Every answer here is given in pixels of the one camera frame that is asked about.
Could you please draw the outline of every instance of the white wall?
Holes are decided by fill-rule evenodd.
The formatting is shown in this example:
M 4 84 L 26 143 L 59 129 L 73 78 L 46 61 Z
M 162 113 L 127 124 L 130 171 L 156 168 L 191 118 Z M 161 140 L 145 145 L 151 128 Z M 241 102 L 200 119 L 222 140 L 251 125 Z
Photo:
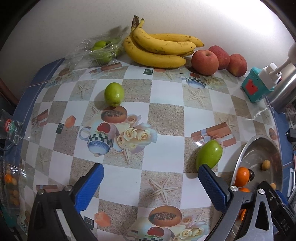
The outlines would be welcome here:
M 293 39 L 259 0 L 41 0 L 15 27 L 0 52 L 0 76 L 19 98 L 34 74 L 82 39 L 144 18 L 149 33 L 196 36 L 253 66 L 286 59 Z

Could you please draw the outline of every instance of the metal cylinder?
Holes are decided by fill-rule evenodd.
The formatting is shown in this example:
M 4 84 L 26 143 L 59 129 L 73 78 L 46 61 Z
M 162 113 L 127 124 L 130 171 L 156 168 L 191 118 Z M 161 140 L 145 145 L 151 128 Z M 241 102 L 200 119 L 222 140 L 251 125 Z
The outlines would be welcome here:
M 296 99 L 296 68 L 289 64 L 282 71 L 282 80 L 274 88 L 274 91 L 267 95 L 271 106 L 280 113 Z

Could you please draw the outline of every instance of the small round nut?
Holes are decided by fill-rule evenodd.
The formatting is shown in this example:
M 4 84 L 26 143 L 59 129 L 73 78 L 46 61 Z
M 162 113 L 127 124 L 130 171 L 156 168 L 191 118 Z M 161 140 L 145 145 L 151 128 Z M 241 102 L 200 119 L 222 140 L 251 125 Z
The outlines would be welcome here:
M 270 169 L 270 161 L 269 160 L 265 160 L 262 165 L 261 165 L 261 169 L 263 171 L 267 171 L 268 169 Z
M 275 184 L 275 183 L 270 184 L 270 186 L 271 186 L 274 190 L 276 189 L 276 184 Z

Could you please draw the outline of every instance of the logo sticker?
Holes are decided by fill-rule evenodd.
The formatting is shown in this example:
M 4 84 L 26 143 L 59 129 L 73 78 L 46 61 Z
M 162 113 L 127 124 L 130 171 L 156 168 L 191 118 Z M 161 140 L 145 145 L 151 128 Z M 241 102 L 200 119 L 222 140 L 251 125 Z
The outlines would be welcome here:
M 15 130 L 15 124 L 14 122 L 11 120 L 11 119 L 8 119 L 6 122 L 5 122 L 5 131 L 8 132 L 8 133 L 12 133 L 14 132 Z

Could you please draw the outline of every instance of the screw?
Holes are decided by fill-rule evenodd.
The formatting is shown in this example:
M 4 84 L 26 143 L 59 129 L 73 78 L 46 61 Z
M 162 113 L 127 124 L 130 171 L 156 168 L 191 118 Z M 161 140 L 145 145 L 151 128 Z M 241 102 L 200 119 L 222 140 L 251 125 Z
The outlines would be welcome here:
M 259 188 L 258 189 L 258 192 L 261 194 L 261 195 L 263 195 L 265 192 L 264 192 L 264 190 L 262 189 L 262 188 Z
M 230 190 L 233 191 L 233 192 L 237 192 L 238 191 L 238 188 L 236 186 L 231 186 L 230 187 Z
M 66 192 L 70 192 L 72 190 L 72 186 L 71 185 L 65 186 L 64 190 Z
M 39 195 L 42 195 L 44 193 L 44 189 L 40 189 L 38 192 L 37 192 Z

